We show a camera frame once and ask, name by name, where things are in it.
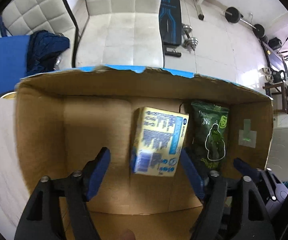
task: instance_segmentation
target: tiled floor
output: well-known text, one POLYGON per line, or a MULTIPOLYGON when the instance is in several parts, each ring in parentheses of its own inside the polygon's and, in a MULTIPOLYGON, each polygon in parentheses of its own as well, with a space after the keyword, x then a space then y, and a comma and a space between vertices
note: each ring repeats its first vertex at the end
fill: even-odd
POLYGON ((227 22, 224 12, 206 1, 202 4, 203 21, 198 19, 192 0, 180 3, 182 22, 192 26, 191 36, 198 39, 198 45, 195 51, 178 47, 180 58, 165 56, 165 68, 222 78, 265 93, 260 69, 266 60, 251 28, 242 22, 227 22))

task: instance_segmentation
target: green snack bag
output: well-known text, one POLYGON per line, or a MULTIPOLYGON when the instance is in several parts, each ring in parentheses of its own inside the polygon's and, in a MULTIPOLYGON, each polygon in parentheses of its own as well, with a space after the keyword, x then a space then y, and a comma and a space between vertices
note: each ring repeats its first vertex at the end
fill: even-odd
POLYGON ((194 110, 195 134, 189 154, 200 175, 205 178, 210 170, 219 170, 225 158, 224 131, 229 109, 201 101, 191 102, 194 110))

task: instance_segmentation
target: white wall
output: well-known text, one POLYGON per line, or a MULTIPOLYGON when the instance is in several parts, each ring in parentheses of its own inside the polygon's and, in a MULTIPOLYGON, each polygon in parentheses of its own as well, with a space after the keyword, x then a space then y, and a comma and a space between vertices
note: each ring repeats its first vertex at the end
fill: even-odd
MULTIPOLYGON (((277 18, 266 32, 269 39, 278 37, 284 43, 288 37, 288 12, 277 18)), ((288 50, 288 41, 281 48, 284 50, 288 50)))

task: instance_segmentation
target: white chair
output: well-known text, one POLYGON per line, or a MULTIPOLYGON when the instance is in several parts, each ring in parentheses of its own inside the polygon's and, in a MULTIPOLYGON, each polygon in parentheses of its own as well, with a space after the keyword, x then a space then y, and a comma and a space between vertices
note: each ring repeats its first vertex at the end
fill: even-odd
POLYGON ((30 35, 39 30, 62 33, 70 48, 61 54, 60 69, 75 67, 78 27, 66 0, 12 0, 2 13, 12 35, 30 35))
POLYGON ((281 181, 288 181, 288 127, 273 129, 267 168, 271 168, 281 181))
POLYGON ((163 67, 161 0, 86 0, 89 19, 76 67, 98 64, 163 67))

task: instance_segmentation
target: quilted seat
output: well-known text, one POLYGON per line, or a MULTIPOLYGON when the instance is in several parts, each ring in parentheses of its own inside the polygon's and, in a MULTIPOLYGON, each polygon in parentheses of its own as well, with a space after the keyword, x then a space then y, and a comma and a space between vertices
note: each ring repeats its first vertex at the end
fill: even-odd
POLYGON ((30 35, 39 30, 62 33, 70 48, 61 54, 60 69, 75 67, 78 27, 66 0, 12 0, 2 13, 12 35, 30 35))
POLYGON ((89 19, 76 67, 98 64, 163 67, 161 0, 86 0, 89 19))

